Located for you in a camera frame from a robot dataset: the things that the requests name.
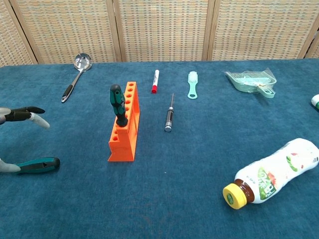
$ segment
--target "marker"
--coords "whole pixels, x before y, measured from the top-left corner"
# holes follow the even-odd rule
[[[159,70],[155,70],[154,80],[153,80],[153,87],[152,87],[152,93],[153,94],[156,94],[156,92],[158,91],[159,74],[160,74],[160,71]]]

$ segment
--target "black handle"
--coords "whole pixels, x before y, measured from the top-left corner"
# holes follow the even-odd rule
[[[69,85],[68,88],[66,88],[65,92],[63,93],[62,98],[65,98],[70,93],[72,87],[73,87],[72,85]]]
[[[118,117],[116,124],[119,127],[124,127],[128,124],[128,119],[125,117],[125,97],[121,90],[121,87],[114,84],[110,88],[110,102],[113,106],[113,111]]]
[[[167,111],[166,124],[165,124],[166,132],[171,132],[171,128],[173,126],[173,114],[174,114],[173,108],[169,107],[169,110]]]
[[[72,89],[73,89],[72,85],[69,85],[68,88],[66,88],[62,96],[62,100],[61,100],[62,103],[66,102],[66,100],[69,98],[69,95],[71,94]]]

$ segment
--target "woven screen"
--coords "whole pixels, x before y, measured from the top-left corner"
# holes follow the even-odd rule
[[[33,64],[3,0],[0,0],[0,56],[0,67]]]
[[[306,58],[319,58],[319,30],[314,38]]]
[[[93,62],[116,61],[106,0],[12,1],[40,63],[72,63],[81,52]]]
[[[208,0],[118,3],[127,61],[202,59]]]
[[[311,58],[319,58],[319,42],[317,44],[317,47],[315,48],[315,51],[313,54],[310,56]]]
[[[319,0],[221,0],[210,59],[297,58],[318,14]]]

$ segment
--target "white bottle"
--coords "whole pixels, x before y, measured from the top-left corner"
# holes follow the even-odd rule
[[[319,110],[319,95],[315,95],[311,99],[311,104]]]
[[[274,154],[239,170],[234,183],[223,189],[234,209],[262,203],[276,195],[290,180],[318,165],[319,149],[302,138],[288,142]]]

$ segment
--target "black screwdriver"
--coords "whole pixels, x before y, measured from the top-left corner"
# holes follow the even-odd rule
[[[128,119],[125,117],[125,97],[121,87],[117,84],[111,86],[110,101],[113,106],[114,113],[118,117],[116,124],[119,127],[125,127],[128,124]]]
[[[165,131],[166,132],[171,132],[171,127],[173,124],[173,114],[174,114],[173,99],[174,99],[174,93],[171,96],[170,107],[168,108],[168,111],[167,111],[166,124],[165,124]]]

